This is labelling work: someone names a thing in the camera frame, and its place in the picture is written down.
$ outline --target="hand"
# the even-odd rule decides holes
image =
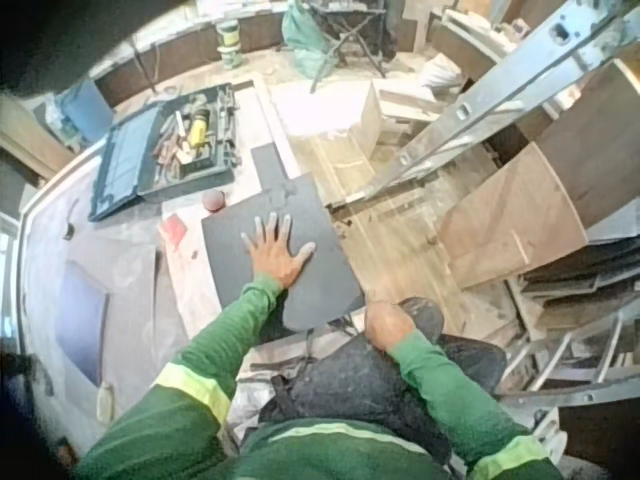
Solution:
[[[266,273],[273,277],[287,289],[296,281],[305,262],[316,251],[316,244],[313,242],[305,244],[295,257],[289,254],[289,234],[291,233],[291,216],[285,215],[282,226],[276,238],[276,227],[278,226],[278,215],[271,212],[267,230],[262,226],[262,219],[255,218],[256,239],[252,242],[246,233],[242,234],[242,240],[247,245],[251,262],[253,263],[253,274]]]
[[[380,350],[388,352],[416,329],[413,319],[398,305],[373,302],[367,305],[364,334]]]

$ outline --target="open toolbox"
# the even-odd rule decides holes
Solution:
[[[235,110],[233,85],[225,83],[153,103],[112,127],[89,220],[141,198],[162,202],[233,182]]]

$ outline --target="red object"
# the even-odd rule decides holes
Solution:
[[[202,206],[211,213],[222,210],[225,207],[224,192],[215,188],[207,190],[202,194]]]
[[[160,235],[165,242],[173,246],[174,250],[178,249],[186,233],[187,227],[175,213],[160,224]]]

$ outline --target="green plastic bag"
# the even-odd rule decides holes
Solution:
[[[293,49],[295,69],[307,78],[315,78],[332,44],[298,0],[289,0],[282,19],[282,37]],[[336,63],[334,56],[328,58],[320,78],[328,75]]]

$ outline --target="reflective stripe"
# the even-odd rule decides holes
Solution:
[[[534,436],[516,437],[495,455],[482,458],[476,464],[469,478],[488,480],[497,477],[505,470],[511,470],[532,460],[542,460],[548,457],[549,455]]]
[[[373,433],[368,430],[357,430],[344,423],[322,423],[319,425],[313,425],[311,427],[295,427],[291,430],[287,430],[280,435],[270,438],[270,442],[275,442],[287,437],[304,437],[306,435],[315,435],[316,433],[328,434],[328,433],[342,433],[349,435],[350,437],[361,438],[364,440],[375,440],[377,442],[395,443],[399,447],[409,450],[413,453],[427,454],[426,450],[422,449],[415,443],[407,442],[401,438],[393,437],[384,433]]]
[[[154,385],[175,388],[206,405],[220,426],[227,419],[231,402],[213,378],[205,378],[187,367],[168,363],[156,378]]]

